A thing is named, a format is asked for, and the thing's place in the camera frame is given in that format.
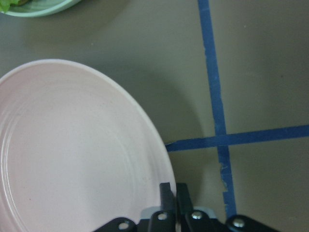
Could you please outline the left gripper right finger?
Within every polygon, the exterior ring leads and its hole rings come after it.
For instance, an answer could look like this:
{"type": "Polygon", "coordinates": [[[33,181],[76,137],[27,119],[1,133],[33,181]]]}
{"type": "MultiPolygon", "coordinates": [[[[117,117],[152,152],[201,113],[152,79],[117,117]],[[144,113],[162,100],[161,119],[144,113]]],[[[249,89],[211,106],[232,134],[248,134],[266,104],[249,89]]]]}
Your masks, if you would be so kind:
{"type": "Polygon", "coordinates": [[[177,183],[177,204],[182,232],[276,232],[257,220],[244,215],[233,215],[224,223],[210,214],[193,207],[186,183],[177,183]]]}

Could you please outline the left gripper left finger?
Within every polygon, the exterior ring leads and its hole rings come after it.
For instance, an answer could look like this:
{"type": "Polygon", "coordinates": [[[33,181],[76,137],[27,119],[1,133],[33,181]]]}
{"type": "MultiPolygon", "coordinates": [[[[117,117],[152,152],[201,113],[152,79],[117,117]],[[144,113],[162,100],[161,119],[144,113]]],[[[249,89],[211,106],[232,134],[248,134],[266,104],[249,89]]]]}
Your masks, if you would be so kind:
{"type": "Polygon", "coordinates": [[[176,231],[176,206],[170,183],[161,183],[160,209],[153,212],[149,219],[140,219],[139,223],[125,217],[107,222],[97,232],[174,232],[176,231]]]}

